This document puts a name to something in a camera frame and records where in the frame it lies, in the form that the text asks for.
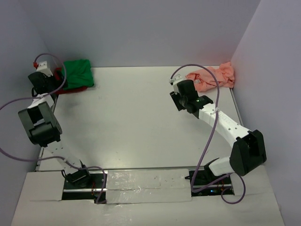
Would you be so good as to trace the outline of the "green t-shirt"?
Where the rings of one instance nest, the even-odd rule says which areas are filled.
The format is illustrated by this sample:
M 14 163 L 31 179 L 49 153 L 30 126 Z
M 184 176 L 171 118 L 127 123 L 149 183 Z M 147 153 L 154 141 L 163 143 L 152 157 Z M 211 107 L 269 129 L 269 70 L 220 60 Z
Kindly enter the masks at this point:
M 91 72 L 91 63 L 88 59 L 64 61 L 67 71 L 62 69 L 63 75 L 67 75 L 67 86 L 64 90 L 77 89 L 81 87 L 93 87 L 94 78 Z

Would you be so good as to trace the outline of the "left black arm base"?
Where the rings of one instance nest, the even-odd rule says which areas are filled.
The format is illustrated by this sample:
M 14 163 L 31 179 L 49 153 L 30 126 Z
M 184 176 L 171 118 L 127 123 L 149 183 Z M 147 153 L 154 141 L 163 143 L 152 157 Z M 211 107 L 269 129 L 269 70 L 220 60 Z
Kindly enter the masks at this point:
M 103 204 L 106 200 L 106 179 L 103 173 L 90 173 L 77 180 L 66 176 L 64 179 L 62 200 L 90 200 L 94 204 Z

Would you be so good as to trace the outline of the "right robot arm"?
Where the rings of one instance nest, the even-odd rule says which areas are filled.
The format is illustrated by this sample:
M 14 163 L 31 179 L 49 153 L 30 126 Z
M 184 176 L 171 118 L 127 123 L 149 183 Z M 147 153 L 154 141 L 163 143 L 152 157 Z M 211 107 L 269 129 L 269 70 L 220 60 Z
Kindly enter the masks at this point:
M 219 110 L 213 100 L 199 96 L 191 80 L 172 82 L 174 91 L 170 93 L 178 111 L 186 110 L 210 125 L 228 142 L 232 148 L 229 157 L 218 158 L 206 165 L 204 178 L 209 184 L 215 184 L 221 175 L 236 173 L 245 176 L 266 162 L 266 150 L 263 134 L 251 131 L 235 122 Z

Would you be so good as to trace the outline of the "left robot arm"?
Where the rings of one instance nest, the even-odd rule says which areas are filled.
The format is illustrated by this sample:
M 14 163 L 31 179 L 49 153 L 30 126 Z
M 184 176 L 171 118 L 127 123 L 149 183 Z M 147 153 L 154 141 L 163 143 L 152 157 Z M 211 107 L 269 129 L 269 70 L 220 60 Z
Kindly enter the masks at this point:
M 19 111 L 18 116 L 29 140 L 47 149 L 53 157 L 58 157 L 58 162 L 63 168 L 62 175 L 67 182 L 75 187 L 87 188 L 92 184 L 91 174 L 84 169 L 86 166 L 63 145 L 61 140 L 63 131 L 52 110 L 57 94 L 44 97 L 62 84 L 61 69 L 57 68 L 54 75 L 50 76 L 36 71 L 28 78 L 33 84 L 32 92 L 36 92 L 36 95 L 32 104 Z

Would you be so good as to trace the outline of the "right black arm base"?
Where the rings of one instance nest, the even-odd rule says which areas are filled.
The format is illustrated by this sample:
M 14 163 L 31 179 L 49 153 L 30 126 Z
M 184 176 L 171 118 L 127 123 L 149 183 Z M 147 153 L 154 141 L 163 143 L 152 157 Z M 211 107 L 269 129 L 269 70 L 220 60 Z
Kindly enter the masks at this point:
M 199 170 L 196 179 L 194 182 L 194 189 L 199 189 L 204 187 L 205 185 L 211 183 L 212 181 L 220 178 L 221 176 L 215 177 L 213 176 L 210 178 L 204 170 Z M 199 197 L 199 196 L 216 196 L 221 195 L 221 193 L 224 192 L 225 195 L 233 195 L 234 192 L 232 190 L 232 182 L 230 177 L 224 178 L 221 181 L 215 182 L 214 184 L 210 185 L 208 188 L 198 192 L 194 193 L 191 192 L 192 197 Z

